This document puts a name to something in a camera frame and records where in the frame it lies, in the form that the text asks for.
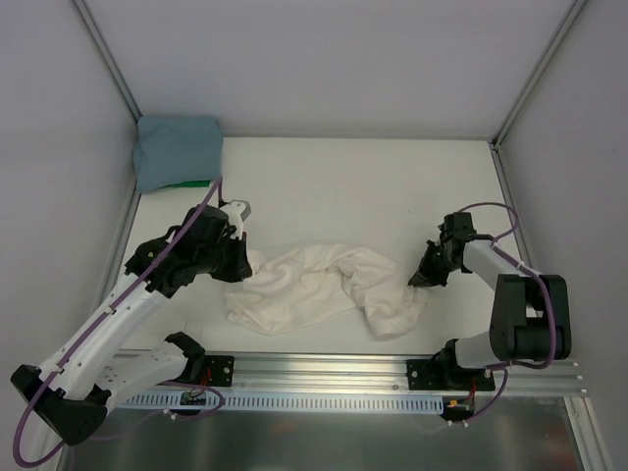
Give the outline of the white t-shirt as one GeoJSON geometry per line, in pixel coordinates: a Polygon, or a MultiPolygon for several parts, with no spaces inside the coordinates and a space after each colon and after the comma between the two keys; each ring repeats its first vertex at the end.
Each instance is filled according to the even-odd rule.
{"type": "Polygon", "coordinates": [[[258,334],[289,334],[359,309],[371,337],[390,340],[412,332],[429,303],[425,289],[370,248],[314,244],[272,259],[247,255],[252,276],[225,289],[227,318],[258,334]]]}

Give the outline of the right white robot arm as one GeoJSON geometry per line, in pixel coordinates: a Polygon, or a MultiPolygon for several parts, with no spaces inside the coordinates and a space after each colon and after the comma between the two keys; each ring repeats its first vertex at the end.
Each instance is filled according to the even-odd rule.
{"type": "Polygon", "coordinates": [[[492,235],[480,234],[472,215],[444,216],[439,237],[429,240],[408,284],[444,287],[454,272],[479,277],[494,294],[488,328],[473,337],[447,342],[440,352],[440,381],[462,388],[474,370],[520,366],[545,369],[572,350],[566,281],[542,274],[506,253],[492,235]]]}

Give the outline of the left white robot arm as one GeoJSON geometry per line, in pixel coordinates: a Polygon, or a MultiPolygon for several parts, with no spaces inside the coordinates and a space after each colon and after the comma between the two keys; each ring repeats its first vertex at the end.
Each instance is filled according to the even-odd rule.
{"type": "Polygon", "coordinates": [[[54,355],[21,365],[11,382],[65,445],[85,442],[132,396],[161,383],[207,379],[205,349],[183,332],[128,363],[110,362],[131,334],[203,275],[233,284],[252,275],[243,223],[246,201],[198,205],[183,223],[139,245],[105,301],[54,355]]]}

